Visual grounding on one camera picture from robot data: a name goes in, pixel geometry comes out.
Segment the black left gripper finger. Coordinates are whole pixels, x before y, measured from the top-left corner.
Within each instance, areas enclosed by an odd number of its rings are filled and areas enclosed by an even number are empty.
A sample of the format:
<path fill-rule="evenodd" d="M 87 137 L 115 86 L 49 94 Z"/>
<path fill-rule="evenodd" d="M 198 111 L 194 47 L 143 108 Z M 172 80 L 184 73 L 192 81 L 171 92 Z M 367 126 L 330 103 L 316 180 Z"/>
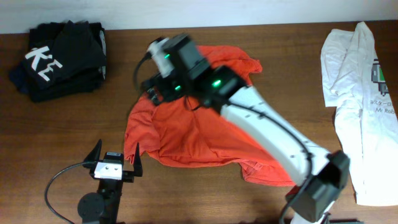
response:
<path fill-rule="evenodd" d="M 134 154 L 133 160 L 133 171 L 126 171 L 127 177 L 142 177 L 143 176 L 143 168 L 140 157 L 139 143 L 136 144 L 136 150 Z"/>
<path fill-rule="evenodd" d="M 91 152 L 83 160 L 83 162 L 85 163 L 83 165 L 84 168 L 92 168 L 94 166 L 94 163 L 99 161 L 101 148 L 102 148 L 102 140 L 99 139 L 93 150 L 91 150 Z"/>

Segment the orange t-shirt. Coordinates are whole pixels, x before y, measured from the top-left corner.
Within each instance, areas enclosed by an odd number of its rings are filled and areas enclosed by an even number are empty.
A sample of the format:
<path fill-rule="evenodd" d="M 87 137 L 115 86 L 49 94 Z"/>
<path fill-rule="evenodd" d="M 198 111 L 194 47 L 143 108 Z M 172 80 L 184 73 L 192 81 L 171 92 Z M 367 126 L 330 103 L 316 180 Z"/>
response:
<path fill-rule="evenodd" d="M 293 186 L 282 166 L 252 137 L 196 99 L 154 105 L 142 95 L 133 106 L 124 135 L 124 158 L 147 153 L 170 167 L 199 168 L 238 163 L 247 182 Z"/>

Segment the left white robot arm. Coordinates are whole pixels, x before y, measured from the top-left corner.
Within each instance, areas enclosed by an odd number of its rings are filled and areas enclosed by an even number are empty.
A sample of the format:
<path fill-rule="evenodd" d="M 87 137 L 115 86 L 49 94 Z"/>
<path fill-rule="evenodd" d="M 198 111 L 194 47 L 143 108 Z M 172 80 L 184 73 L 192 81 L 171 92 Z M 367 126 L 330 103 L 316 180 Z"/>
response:
<path fill-rule="evenodd" d="M 133 183 L 135 177 L 143 175 L 140 156 L 133 162 L 133 170 L 124 170 L 124 155 L 107 152 L 100 159 L 102 140 L 85 157 L 83 167 L 99 182 L 96 192 L 84 195 L 78 203 L 78 214 L 82 223 L 116 223 L 123 184 Z"/>

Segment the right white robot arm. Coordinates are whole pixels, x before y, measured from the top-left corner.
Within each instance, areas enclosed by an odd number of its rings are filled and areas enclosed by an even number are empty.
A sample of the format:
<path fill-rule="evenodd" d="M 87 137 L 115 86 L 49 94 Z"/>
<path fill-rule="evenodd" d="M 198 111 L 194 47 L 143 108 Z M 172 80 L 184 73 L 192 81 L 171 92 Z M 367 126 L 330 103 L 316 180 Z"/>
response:
<path fill-rule="evenodd" d="M 142 82 L 150 100 L 162 104 L 184 96 L 250 135 L 284 168 L 294 182 L 279 222 L 288 210 L 293 223 L 328 223 L 330 208 L 348 181 L 350 159 L 315 144 L 276 112 L 256 88 L 227 65 L 212 67 L 187 34 L 152 41 L 145 59 L 158 72 Z"/>

